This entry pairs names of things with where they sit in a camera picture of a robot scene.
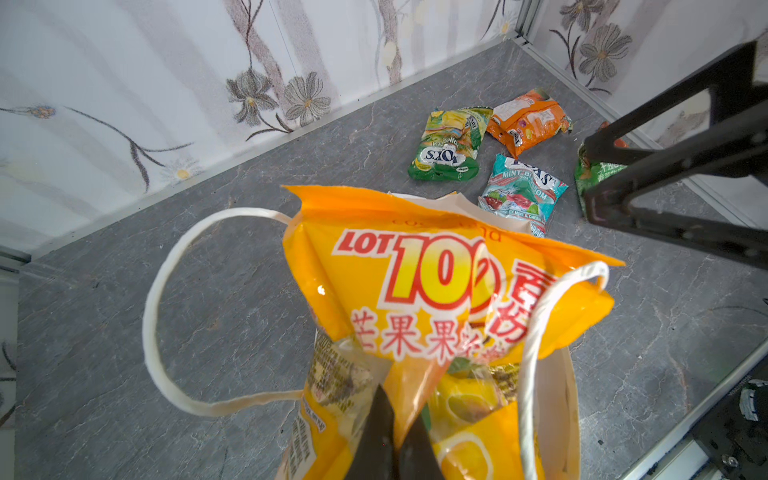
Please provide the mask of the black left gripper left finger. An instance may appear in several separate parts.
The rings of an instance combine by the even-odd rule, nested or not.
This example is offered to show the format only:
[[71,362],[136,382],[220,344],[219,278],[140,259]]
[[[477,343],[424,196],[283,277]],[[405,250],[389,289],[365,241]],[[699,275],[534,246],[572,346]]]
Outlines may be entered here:
[[378,386],[345,480],[396,478],[393,425],[393,408],[386,392]]

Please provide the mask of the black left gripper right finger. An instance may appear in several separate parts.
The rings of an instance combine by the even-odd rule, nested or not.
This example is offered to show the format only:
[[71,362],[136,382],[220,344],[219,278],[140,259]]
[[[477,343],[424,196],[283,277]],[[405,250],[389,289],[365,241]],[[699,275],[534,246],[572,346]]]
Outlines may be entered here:
[[426,425],[416,419],[399,450],[395,478],[399,480],[443,480]]

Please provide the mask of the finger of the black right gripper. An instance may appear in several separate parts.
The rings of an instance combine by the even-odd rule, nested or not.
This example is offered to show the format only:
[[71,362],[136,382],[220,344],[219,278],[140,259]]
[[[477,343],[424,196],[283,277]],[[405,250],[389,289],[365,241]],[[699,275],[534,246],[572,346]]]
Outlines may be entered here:
[[584,141],[589,162],[631,165],[655,153],[653,149],[619,148],[624,135],[694,96],[706,92],[710,98],[711,125],[725,121],[759,103],[759,85],[754,82],[758,42],[739,44],[630,113],[598,130]]
[[586,217],[594,225],[698,250],[745,265],[767,268],[767,232],[634,206],[646,193],[692,175],[767,169],[767,115],[740,113],[663,150],[617,148],[608,127],[585,140],[594,163],[626,165],[587,189]]

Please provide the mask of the white cartoon paper gift bag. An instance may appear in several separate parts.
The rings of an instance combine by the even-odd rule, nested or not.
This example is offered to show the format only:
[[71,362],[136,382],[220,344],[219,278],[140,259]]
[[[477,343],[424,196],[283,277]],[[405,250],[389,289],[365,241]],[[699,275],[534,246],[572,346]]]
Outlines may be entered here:
[[[459,194],[436,200],[394,195],[431,201],[438,209],[480,216],[495,226],[532,235],[527,223],[483,211]],[[303,293],[317,334],[311,368],[300,390],[260,392],[214,403],[195,400],[169,378],[157,341],[159,304],[165,285],[185,251],[202,233],[236,217],[273,220],[281,223],[286,233],[289,221],[296,215],[263,208],[226,209],[204,218],[184,234],[160,267],[146,299],[142,320],[145,364],[161,394],[178,409],[193,415],[220,417],[257,405],[296,402],[299,410],[278,477],[344,479],[373,396],[378,386],[385,391],[392,364],[365,353],[353,337],[331,338],[320,327]],[[575,479],[579,475],[576,389],[568,346],[537,364],[534,422],[537,465],[541,470],[537,479]],[[455,359],[439,375],[435,391],[428,395],[417,419],[426,425],[444,479],[528,479],[519,459],[520,379],[517,364],[476,363],[465,358]]]

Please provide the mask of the green snack packet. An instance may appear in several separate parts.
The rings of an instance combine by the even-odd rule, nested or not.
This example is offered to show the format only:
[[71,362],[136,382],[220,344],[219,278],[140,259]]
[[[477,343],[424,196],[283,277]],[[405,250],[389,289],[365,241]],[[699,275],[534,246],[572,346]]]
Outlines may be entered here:
[[584,217],[587,217],[587,208],[584,200],[585,192],[625,168],[626,165],[616,163],[592,163],[587,155],[586,144],[581,144],[578,150],[578,163],[575,168],[574,179],[579,204]]

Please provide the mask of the yellow Lot 100 candy bag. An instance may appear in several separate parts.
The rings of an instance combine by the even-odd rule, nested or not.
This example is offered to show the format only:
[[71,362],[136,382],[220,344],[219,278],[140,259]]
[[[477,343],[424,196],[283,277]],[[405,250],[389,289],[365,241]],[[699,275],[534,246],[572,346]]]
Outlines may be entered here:
[[509,362],[521,368],[522,471],[539,478],[537,364],[609,314],[617,260],[431,201],[344,186],[293,193],[302,206],[283,240],[291,272],[331,338],[391,362],[395,446],[452,361]]

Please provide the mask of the orange snack packet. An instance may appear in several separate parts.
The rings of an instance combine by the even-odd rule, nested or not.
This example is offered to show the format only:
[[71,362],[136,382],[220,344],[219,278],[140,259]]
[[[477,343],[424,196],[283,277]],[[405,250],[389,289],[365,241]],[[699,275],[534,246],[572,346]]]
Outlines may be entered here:
[[541,89],[533,89],[494,108],[487,132],[512,158],[559,133],[570,133],[572,122],[561,105]]

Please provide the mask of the teal Fox's mint bag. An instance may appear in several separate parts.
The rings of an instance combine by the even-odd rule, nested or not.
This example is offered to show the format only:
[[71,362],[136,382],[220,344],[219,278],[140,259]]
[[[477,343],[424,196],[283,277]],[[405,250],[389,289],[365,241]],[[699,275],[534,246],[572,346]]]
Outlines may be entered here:
[[568,185],[539,167],[497,154],[478,206],[496,215],[530,222],[531,234],[544,238],[547,222]]

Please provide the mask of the green Fox's candy bag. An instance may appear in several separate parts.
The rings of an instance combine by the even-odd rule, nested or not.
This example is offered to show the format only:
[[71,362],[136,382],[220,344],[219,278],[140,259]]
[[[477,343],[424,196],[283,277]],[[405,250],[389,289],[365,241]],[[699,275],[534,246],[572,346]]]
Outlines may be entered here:
[[479,172],[478,150],[493,116],[489,107],[430,113],[409,176],[421,181],[469,181]]

